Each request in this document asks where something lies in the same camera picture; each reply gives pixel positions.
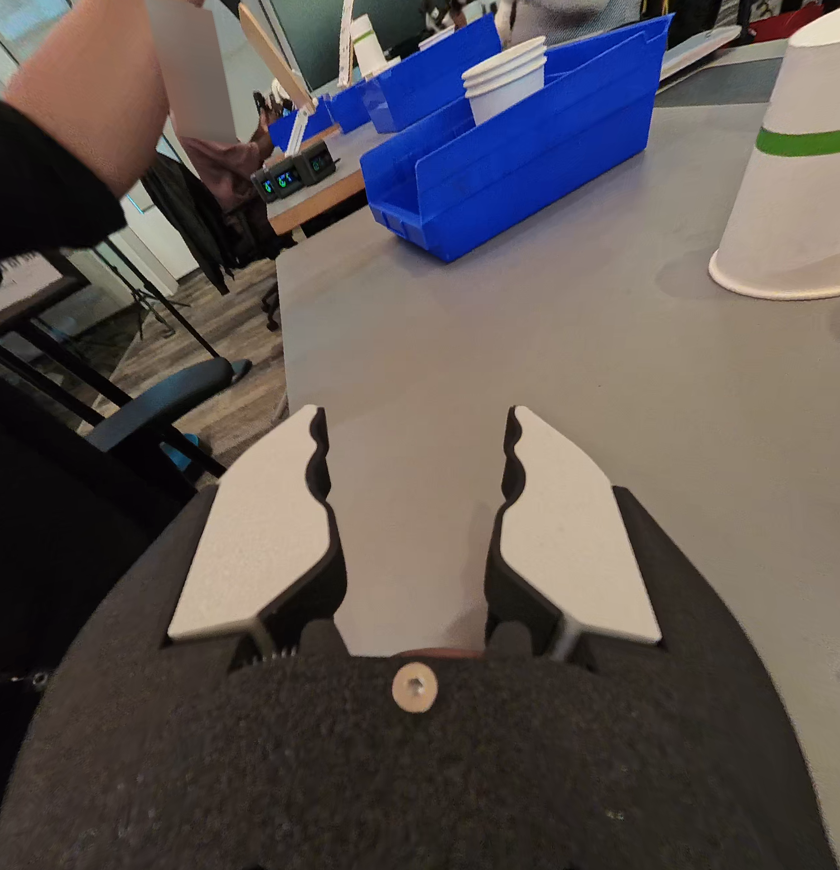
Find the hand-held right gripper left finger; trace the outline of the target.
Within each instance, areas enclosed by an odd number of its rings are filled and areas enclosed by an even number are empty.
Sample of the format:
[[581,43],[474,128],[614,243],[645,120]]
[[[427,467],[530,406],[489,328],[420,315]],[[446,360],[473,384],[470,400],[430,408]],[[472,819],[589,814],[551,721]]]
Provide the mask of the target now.
[[328,427],[303,406],[228,469],[216,488],[167,629],[169,641],[248,638],[262,658],[297,653],[306,626],[347,592],[328,503]]

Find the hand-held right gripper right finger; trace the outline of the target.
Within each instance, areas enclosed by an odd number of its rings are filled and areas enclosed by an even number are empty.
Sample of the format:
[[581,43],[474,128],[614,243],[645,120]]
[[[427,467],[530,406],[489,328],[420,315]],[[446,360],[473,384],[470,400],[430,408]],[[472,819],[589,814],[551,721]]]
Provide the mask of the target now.
[[662,632],[605,472],[527,406],[508,410],[502,452],[484,567],[487,645],[518,624],[531,654],[560,661],[588,636],[656,647]]

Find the green banded white paper cup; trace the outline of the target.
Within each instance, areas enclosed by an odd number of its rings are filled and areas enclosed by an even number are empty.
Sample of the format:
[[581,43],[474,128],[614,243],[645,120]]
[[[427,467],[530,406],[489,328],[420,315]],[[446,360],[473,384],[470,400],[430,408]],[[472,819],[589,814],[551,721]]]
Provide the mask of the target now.
[[840,297],[840,8],[789,38],[708,271],[753,299]]

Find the nested stack of paper cups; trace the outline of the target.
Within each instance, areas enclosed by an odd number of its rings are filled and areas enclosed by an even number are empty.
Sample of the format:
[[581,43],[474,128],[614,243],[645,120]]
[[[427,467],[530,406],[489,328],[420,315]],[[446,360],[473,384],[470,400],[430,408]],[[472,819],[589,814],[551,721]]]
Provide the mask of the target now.
[[547,48],[546,37],[532,38],[463,72],[463,89],[476,126],[544,87]]

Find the person's left forearm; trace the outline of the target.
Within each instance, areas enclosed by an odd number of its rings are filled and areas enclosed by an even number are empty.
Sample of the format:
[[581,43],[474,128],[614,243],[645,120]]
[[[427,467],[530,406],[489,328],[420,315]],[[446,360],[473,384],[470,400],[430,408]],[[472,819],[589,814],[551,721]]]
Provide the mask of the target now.
[[123,198],[153,163],[169,114],[145,2],[75,3],[3,97]]

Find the black floor stand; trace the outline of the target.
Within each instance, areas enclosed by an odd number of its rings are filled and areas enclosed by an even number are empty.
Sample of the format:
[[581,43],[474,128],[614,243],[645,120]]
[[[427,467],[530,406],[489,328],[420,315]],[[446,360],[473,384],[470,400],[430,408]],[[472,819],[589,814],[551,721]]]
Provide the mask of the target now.
[[[146,277],[140,269],[127,257],[126,253],[109,237],[102,242],[129,271],[141,282],[142,288],[181,326],[212,358],[222,358],[215,347],[186,319],[173,303]],[[245,378],[252,370],[252,363],[247,358],[230,361],[232,368],[232,383],[236,384]]]

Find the black hanging jacket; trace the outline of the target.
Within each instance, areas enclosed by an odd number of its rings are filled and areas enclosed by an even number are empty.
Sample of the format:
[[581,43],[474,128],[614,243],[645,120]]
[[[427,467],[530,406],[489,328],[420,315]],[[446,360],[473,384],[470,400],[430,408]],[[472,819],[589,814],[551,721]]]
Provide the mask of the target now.
[[184,163],[157,151],[141,179],[154,206],[179,233],[199,269],[222,295],[230,294],[237,259],[219,202]]

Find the framed tag sign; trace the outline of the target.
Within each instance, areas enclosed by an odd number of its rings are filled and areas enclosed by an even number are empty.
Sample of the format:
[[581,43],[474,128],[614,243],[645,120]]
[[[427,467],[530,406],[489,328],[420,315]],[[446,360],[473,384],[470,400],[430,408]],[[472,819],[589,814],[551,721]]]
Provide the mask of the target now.
[[10,257],[0,269],[0,337],[91,286],[58,251]]

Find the black and wood easel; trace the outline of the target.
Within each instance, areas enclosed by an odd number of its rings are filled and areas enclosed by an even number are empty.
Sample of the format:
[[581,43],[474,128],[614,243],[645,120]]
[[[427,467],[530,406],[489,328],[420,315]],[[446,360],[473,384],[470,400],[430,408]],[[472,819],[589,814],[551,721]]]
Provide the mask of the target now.
[[215,21],[217,45],[234,116],[252,92],[267,94],[278,81],[297,105],[317,107],[318,98],[300,71],[272,2],[203,2]]

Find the silver closed laptop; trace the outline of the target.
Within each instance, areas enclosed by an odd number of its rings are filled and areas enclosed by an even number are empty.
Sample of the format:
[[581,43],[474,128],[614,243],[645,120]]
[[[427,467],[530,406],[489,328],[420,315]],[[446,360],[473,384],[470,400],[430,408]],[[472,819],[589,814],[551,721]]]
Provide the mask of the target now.
[[686,68],[735,42],[741,36],[738,25],[718,27],[698,33],[665,51],[659,84],[675,77]]

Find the red bag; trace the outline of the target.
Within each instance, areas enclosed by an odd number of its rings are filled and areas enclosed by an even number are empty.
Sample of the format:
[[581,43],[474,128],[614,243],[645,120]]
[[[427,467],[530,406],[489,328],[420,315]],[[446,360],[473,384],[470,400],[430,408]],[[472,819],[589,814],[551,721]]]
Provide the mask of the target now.
[[797,10],[784,10],[776,16],[766,16],[751,22],[748,31],[756,43],[787,40],[826,12],[826,5],[823,3],[804,2]]

